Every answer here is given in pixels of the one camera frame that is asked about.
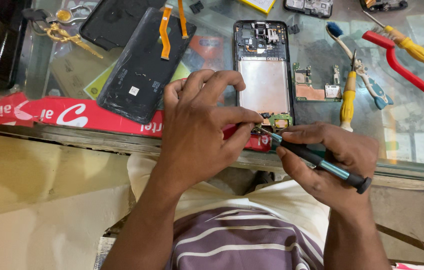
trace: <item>man's left hand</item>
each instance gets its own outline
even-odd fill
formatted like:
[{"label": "man's left hand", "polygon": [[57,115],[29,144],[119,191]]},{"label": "man's left hand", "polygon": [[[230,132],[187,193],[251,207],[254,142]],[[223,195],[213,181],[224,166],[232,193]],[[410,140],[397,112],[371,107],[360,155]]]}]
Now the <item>man's left hand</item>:
[{"label": "man's left hand", "polygon": [[[246,87],[242,75],[232,70],[200,70],[186,82],[165,86],[162,152],[151,180],[163,179],[169,189],[184,192],[237,160],[254,123],[262,123],[263,118],[243,107],[217,107],[217,99],[229,85],[237,91]],[[238,123],[238,130],[224,140],[222,128]]]}]

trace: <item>white pants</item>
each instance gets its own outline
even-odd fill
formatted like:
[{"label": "white pants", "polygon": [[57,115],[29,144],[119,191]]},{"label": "white pants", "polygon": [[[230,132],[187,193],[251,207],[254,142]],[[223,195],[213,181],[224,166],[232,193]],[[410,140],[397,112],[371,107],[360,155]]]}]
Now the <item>white pants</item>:
[{"label": "white pants", "polygon": [[[157,162],[153,157],[132,154],[127,162],[130,185],[140,198]],[[329,207],[318,202],[294,180],[258,185],[244,196],[226,193],[206,182],[187,189],[175,209],[174,221],[187,215],[219,207],[261,209],[298,226],[322,249],[329,226]]]}]

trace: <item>red airtel banner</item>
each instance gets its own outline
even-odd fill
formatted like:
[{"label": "red airtel banner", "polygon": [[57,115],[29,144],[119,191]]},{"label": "red airtel banner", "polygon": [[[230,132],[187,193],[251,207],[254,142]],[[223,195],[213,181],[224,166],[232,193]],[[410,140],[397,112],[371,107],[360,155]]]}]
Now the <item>red airtel banner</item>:
[{"label": "red airtel banner", "polygon": [[[152,121],[142,125],[99,107],[91,99],[46,96],[39,100],[28,100],[22,92],[0,97],[0,125],[31,127],[34,122],[160,138],[163,111],[156,111]],[[224,139],[229,138],[236,129],[235,125],[224,127]],[[271,138],[253,134],[245,148],[268,152]]]}]

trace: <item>gold scissors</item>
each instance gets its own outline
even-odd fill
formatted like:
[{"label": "gold scissors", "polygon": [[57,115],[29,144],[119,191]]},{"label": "gold scissors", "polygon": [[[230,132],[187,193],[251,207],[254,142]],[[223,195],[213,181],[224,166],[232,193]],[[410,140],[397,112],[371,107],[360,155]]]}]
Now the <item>gold scissors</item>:
[{"label": "gold scissors", "polygon": [[92,49],[89,45],[85,44],[80,39],[80,35],[79,34],[70,35],[69,33],[67,33],[67,31],[65,31],[64,29],[60,28],[59,24],[57,24],[56,22],[53,22],[50,25],[50,28],[44,28],[43,30],[47,32],[47,35],[53,41],[60,41],[62,43],[67,43],[69,41],[72,41],[75,44],[77,44],[78,46],[80,46],[80,47],[88,50],[93,55],[97,56],[98,58],[103,58],[103,56],[101,56],[98,52],[96,52],[94,49]]}]

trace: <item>black phone case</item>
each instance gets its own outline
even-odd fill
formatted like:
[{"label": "black phone case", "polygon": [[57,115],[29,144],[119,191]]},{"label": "black phone case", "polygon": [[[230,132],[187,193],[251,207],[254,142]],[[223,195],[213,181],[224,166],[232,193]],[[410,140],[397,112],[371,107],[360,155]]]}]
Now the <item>black phone case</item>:
[{"label": "black phone case", "polygon": [[[290,106],[290,115],[293,117],[294,119],[294,123],[295,123],[295,117],[294,117],[294,96],[293,96],[293,91],[292,91],[292,76],[290,73],[290,54],[289,54],[289,36],[287,34],[287,24],[283,21],[266,21],[266,20],[243,20],[243,21],[236,21],[234,23],[234,70],[237,71],[238,70],[238,64],[239,64],[239,59],[240,59],[240,54],[239,54],[239,38],[241,39],[241,37],[238,36],[238,34],[236,33],[235,29],[237,28],[237,26],[243,26],[246,24],[251,24],[251,23],[255,23],[255,22],[265,22],[266,24],[280,24],[284,27],[284,29],[286,30],[286,33],[284,34],[286,43],[284,44],[285,47],[285,59],[287,62],[287,83],[289,85],[289,106]],[[237,95],[236,97],[236,106],[239,104],[239,95]]]},{"label": "black phone case", "polygon": [[110,51],[125,47],[145,11],[160,9],[165,0],[101,0],[80,26],[79,34]]},{"label": "black phone case", "polygon": [[182,39],[180,19],[170,16],[167,28],[170,60],[161,58],[159,28],[163,12],[149,8],[97,97],[97,104],[139,124],[148,124],[197,27],[187,23],[188,39]]}]

